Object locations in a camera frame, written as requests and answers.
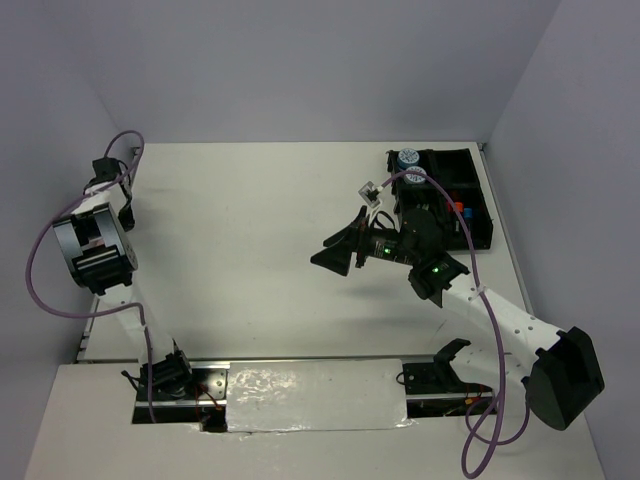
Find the blue glitter jar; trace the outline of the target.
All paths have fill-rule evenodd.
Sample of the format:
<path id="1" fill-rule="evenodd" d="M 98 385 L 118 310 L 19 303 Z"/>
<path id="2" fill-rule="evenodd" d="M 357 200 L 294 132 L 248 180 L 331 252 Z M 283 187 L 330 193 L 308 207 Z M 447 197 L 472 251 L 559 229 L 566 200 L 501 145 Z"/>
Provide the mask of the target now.
<path id="1" fill-rule="evenodd" d="M 426 171 L 420 166 L 411 166 L 404 170 L 403 180 L 407 184 L 420 185 L 426 182 Z"/>
<path id="2" fill-rule="evenodd" d="M 411 148 L 403 148 L 397 154 L 398 166 L 405 170 L 420 164 L 420 154 L 417 150 Z"/>

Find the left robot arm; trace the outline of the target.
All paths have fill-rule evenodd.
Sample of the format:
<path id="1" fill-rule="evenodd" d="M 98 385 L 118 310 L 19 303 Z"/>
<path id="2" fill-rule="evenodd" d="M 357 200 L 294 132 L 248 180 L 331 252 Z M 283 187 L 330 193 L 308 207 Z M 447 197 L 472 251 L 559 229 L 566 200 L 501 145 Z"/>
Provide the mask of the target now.
<path id="1" fill-rule="evenodd" d="M 154 400 L 189 396 L 196 374 L 176 341 L 156 322 L 141 291 L 134 285 L 138 261 L 127 233 L 135 225 L 131 180 L 124 162 L 104 156 L 92 162 L 93 178 L 84 187 L 87 196 L 71 212 L 53 222 L 53 231 L 75 283 L 88 289 L 104 310 L 114 310 L 140 365 L 131 383 Z"/>

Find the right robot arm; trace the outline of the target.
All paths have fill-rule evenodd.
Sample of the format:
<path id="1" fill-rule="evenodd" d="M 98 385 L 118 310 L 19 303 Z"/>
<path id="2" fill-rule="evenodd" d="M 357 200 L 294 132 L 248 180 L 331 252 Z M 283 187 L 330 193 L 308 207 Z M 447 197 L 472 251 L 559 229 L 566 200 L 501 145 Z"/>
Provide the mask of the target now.
<path id="1" fill-rule="evenodd" d="M 500 333 L 504 350 L 517 362 L 526 403 L 547 426 L 567 429 L 604 390 L 591 337 L 577 327 L 564 331 L 539 320 L 477 285 L 467 266 L 445 250 L 442 231 L 429 211 L 409 211 L 393 230 L 371 227 L 362 208 L 310 261 L 345 276 L 369 258 L 408 265 L 409 283 L 420 299 Z"/>

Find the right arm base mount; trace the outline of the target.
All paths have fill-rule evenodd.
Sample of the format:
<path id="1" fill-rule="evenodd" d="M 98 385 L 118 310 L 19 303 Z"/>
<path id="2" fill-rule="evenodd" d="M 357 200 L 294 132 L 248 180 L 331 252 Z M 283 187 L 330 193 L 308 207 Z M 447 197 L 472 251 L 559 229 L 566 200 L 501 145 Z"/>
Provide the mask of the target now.
<path id="1" fill-rule="evenodd" d="M 493 391 L 483 384 L 462 380 L 451 362 L 471 342 L 454 339 L 430 360 L 403 362 L 396 382 L 404 388 L 410 419 L 464 416 L 480 400 L 490 401 Z"/>

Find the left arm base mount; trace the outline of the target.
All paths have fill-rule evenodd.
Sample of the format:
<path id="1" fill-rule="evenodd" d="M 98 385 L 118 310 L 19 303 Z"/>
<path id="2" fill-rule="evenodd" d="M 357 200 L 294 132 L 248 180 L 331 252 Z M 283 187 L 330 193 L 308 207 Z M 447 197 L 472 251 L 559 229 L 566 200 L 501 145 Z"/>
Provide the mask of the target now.
<path id="1" fill-rule="evenodd" d="M 166 393 L 153 394 L 154 419 L 149 412 L 146 389 L 140 384 L 140 375 L 133 376 L 127 370 L 120 374 L 135 391 L 133 424 L 193 424 L 204 432 L 227 431 L 228 365 L 194 362 L 192 381 L 177 397 Z"/>

